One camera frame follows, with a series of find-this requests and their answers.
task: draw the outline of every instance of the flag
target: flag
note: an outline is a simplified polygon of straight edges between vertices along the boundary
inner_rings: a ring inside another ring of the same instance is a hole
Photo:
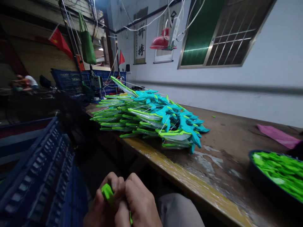
[[[56,47],[58,47],[59,50],[62,50],[64,53],[66,53],[71,60],[74,59],[74,55],[70,51],[65,39],[59,31],[58,26],[53,31],[53,34],[50,36],[49,41],[51,41]]]
[[[125,62],[124,56],[122,54],[122,51],[120,51],[120,58],[119,58],[119,65]]]

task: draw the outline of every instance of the hand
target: hand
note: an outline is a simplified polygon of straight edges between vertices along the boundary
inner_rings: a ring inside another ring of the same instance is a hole
[[[162,227],[155,198],[135,173],[119,184],[114,194],[114,200],[119,205],[115,216],[117,227],[130,227],[129,213],[127,217],[125,212],[126,204],[123,200],[121,201],[124,197],[128,202],[134,227]]]
[[[113,192],[117,191],[119,184],[123,183],[123,177],[117,177],[114,172],[110,172],[97,190],[94,201],[84,217],[84,227],[114,227],[116,208],[111,207],[104,200],[101,188],[107,183],[111,186]]]

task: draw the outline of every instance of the pink plastic sheet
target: pink plastic sheet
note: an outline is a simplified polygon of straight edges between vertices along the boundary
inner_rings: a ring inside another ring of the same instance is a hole
[[[270,138],[276,140],[278,143],[284,145],[289,149],[293,149],[300,140],[272,127],[272,126],[263,126],[257,124],[258,129],[264,133],[265,135],[269,136]]]

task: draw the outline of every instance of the window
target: window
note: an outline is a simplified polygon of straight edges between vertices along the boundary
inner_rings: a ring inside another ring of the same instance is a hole
[[[275,1],[205,0],[186,31],[178,69],[242,66]],[[202,3],[196,1],[190,21]]]

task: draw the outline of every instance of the gray pants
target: gray pants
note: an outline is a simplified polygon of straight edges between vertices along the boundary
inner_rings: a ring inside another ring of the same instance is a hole
[[[163,227],[205,227],[195,205],[181,194],[160,197],[158,211]]]

